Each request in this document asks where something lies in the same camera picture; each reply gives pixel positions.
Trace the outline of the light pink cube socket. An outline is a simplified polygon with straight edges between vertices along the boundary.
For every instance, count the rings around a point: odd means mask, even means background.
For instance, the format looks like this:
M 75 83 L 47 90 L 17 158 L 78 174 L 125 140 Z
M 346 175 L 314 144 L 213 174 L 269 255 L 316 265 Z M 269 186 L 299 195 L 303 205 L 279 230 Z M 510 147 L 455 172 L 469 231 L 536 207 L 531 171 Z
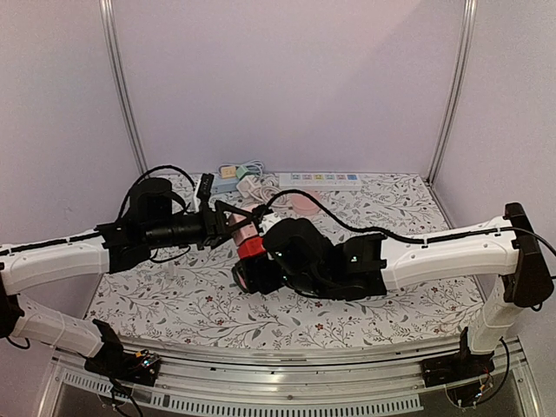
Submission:
M 246 217 L 244 215 L 230 214 L 228 216 L 228 223 L 229 223 L 230 226 L 233 226 L 233 225 L 236 225 L 236 223 L 242 222 L 245 219 L 246 219 Z M 251 223 L 237 229 L 231 235 L 232 235 L 232 239 L 233 239 L 236 247 L 238 247 L 246 239 L 248 239 L 250 237 L 253 237 L 253 236 L 259 236 L 259 232 L 258 232 L 256 226 L 251 222 Z

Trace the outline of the red cube socket adapter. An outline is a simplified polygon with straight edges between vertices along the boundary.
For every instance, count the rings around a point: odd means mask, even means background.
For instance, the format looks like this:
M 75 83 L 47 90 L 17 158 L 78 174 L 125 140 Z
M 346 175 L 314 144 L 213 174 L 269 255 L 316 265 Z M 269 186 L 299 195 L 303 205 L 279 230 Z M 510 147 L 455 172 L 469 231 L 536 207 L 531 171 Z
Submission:
M 237 249 L 240 260 L 253 258 L 267 253 L 263 246 L 263 238 L 261 236 L 253 236 L 242 242 Z

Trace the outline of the pink plug adapter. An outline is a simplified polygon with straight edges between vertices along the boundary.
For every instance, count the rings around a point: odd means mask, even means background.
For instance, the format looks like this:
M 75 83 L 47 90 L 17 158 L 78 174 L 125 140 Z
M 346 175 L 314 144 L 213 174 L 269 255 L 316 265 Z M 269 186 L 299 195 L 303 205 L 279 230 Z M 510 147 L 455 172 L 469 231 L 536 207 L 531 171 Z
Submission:
M 232 277 L 235 285 L 240 289 L 244 289 L 244 284 L 241 275 L 241 264 L 237 262 L 231 269 Z

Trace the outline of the dark green cube socket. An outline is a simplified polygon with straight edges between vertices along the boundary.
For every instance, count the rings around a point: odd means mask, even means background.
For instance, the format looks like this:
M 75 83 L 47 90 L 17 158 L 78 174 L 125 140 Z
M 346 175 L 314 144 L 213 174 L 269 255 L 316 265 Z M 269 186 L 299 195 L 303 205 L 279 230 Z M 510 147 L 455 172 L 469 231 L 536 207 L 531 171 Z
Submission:
M 238 261 L 247 294 L 268 295 L 284 286 L 281 267 L 266 255 Z

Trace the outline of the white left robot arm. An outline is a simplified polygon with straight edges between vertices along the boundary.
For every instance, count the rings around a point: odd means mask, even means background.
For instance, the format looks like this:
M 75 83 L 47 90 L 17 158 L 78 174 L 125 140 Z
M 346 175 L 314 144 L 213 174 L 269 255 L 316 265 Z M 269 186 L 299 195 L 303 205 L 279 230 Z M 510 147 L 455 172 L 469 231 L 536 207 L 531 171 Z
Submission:
M 40 341 L 95 361 L 111 377 L 129 370 L 129 358 L 109 324 L 86 321 L 32 301 L 28 288 L 79 276 L 128 271 L 162 248 L 217 248 L 253 216 L 210 201 L 213 175 L 191 181 L 186 203 L 171 181 L 152 170 L 137 178 L 113 222 L 59 239 L 8 245 L 1 251 L 1 336 Z

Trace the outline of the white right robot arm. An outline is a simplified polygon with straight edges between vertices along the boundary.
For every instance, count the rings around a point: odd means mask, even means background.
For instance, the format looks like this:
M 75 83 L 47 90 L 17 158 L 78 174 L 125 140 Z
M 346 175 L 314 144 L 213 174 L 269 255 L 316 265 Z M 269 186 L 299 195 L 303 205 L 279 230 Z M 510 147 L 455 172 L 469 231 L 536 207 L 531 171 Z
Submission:
M 481 311 L 464 330 L 449 371 L 468 378 L 483 356 L 525 309 L 539 309 L 555 290 L 543 248 L 549 243 L 531 227 L 525 210 L 508 203 L 503 215 L 468 228 L 412 237 L 378 226 L 338 222 L 354 236 L 334 245 L 306 218 L 282 218 L 270 203 L 254 211 L 254 224 L 282 281 L 300 295 L 355 301 L 420 282 L 463 275 L 495 275 Z

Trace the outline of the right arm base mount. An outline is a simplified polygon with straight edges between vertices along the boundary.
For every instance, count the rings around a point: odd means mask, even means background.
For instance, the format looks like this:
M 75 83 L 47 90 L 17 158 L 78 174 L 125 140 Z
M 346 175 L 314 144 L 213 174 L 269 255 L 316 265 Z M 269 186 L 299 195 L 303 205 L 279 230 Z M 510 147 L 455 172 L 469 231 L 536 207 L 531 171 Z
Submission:
M 420 362 L 421 376 L 426 387 L 437 387 L 463 381 L 494 370 L 494 351 L 487 354 L 473 354 L 469 342 L 469 330 L 465 327 L 460 334 L 459 350 Z

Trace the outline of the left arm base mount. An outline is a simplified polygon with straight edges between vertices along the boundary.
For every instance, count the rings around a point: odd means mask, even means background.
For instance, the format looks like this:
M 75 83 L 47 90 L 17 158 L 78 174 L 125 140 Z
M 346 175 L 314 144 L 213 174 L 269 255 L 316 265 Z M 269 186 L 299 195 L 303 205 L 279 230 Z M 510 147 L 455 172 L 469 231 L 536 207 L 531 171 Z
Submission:
M 84 369 L 109 379 L 153 387 L 162 365 L 160 355 L 148 349 L 126 353 L 108 323 L 97 319 L 92 323 L 100 331 L 103 344 L 94 356 L 86 359 Z

